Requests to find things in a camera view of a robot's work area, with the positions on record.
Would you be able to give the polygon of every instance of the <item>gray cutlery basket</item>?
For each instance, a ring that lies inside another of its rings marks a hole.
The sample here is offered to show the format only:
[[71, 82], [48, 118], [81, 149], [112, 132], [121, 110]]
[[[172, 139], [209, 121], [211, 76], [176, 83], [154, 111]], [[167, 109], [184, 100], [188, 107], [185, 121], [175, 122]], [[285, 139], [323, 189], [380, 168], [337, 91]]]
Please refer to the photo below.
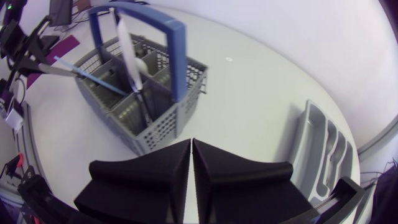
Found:
[[76, 67], [128, 92], [119, 95], [84, 77], [76, 78], [81, 94], [94, 112], [118, 135], [123, 143], [141, 156], [169, 144], [181, 132], [193, 114], [201, 92], [205, 92], [206, 66], [187, 58], [187, 94], [174, 102], [170, 89], [167, 49], [155, 42], [131, 34], [136, 57], [148, 66], [141, 73], [143, 93], [154, 122], [147, 127], [136, 94], [127, 80], [118, 38], [105, 42], [77, 61]]

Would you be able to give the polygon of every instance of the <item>black cable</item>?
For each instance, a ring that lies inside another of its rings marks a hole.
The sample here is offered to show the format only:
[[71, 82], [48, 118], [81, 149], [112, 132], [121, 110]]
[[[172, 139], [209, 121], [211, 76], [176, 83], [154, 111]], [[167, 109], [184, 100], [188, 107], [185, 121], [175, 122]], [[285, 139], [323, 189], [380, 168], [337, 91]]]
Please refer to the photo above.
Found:
[[21, 78], [17, 78], [15, 81], [17, 81], [17, 80], [21, 81], [22, 86], [24, 87], [24, 94], [22, 96], [21, 102], [19, 102], [19, 103], [22, 103], [24, 101], [24, 99], [25, 99], [26, 85], [25, 85], [25, 82], [23, 80], [21, 80]]
[[[361, 174], [380, 174], [380, 176], [381, 176], [383, 174], [386, 174], [387, 165], [388, 164], [392, 164], [392, 163], [394, 164], [394, 168], [397, 171], [398, 163], [397, 163], [397, 161], [394, 158], [392, 158], [392, 161], [391, 162], [387, 162], [386, 165], [384, 166], [383, 172], [371, 171], [371, 172], [361, 172]], [[372, 178], [370, 180], [367, 180], [367, 181], [364, 181], [364, 182], [361, 182], [361, 184], [371, 182], [369, 185], [373, 185], [373, 184], [376, 183], [376, 181], [379, 180], [380, 176], [379, 177], [374, 177], [374, 178]]]
[[0, 179], [2, 177], [2, 173], [4, 173], [4, 171], [6, 170], [7, 165], [8, 165], [8, 163], [4, 165], [4, 167], [3, 167], [2, 171], [1, 171], [1, 174], [0, 174]]

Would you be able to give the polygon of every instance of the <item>white wall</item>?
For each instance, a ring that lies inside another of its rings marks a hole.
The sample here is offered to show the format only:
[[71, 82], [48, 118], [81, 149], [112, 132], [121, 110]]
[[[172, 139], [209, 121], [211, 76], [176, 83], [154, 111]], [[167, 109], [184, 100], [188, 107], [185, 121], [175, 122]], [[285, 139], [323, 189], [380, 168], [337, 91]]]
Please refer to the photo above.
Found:
[[397, 42], [377, 0], [149, 2], [224, 24], [296, 63], [337, 102], [357, 147], [398, 113]]

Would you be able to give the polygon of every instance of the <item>mesh grid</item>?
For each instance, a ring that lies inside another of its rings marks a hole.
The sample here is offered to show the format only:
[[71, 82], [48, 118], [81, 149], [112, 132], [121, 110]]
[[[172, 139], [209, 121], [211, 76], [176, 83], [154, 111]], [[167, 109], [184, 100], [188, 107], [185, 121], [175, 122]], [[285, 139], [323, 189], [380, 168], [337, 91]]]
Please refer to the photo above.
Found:
[[[138, 40], [134, 40], [134, 39], [132, 39], [132, 44], [138, 44]], [[120, 48], [120, 44], [119, 44], [119, 41], [116, 41], [115, 43], [113, 43], [113, 44], [111, 44], [110, 46], [108, 46], [108, 47], [106, 47], [106, 50], [109, 52], [109, 53], [111, 53], [111, 54], [113, 54], [113, 55], [119, 55], [121, 52], [122, 52], [122, 50], [121, 50], [121, 48]]]
[[92, 58], [88, 59], [83, 65], [79, 68], [83, 71], [91, 74], [93, 73], [99, 66], [101, 65], [100, 57], [98, 55], [92, 56]]
[[156, 145], [163, 140], [170, 132], [175, 130], [176, 114], [170, 113], [166, 116], [160, 124], [158, 124], [153, 131], [144, 136], [144, 139], [152, 150]]

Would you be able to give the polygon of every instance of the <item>blue handle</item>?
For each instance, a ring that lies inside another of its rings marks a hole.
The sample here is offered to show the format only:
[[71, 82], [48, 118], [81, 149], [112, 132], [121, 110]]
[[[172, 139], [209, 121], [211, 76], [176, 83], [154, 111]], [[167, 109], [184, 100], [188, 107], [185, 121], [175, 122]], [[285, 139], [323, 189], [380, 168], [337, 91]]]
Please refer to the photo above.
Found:
[[185, 25], [163, 12], [156, 11], [146, 6], [128, 2], [111, 2], [97, 6], [88, 11], [90, 15], [91, 33], [93, 34], [96, 48], [103, 44], [100, 27], [98, 25], [97, 12], [108, 11], [115, 8], [118, 13], [123, 13], [146, 22], [149, 25], [163, 31], [167, 36], [167, 48], [170, 62], [170, 79], [172, 99], [179, 102], [187, 94], [186, 74], [187, 55], [185, 50]]

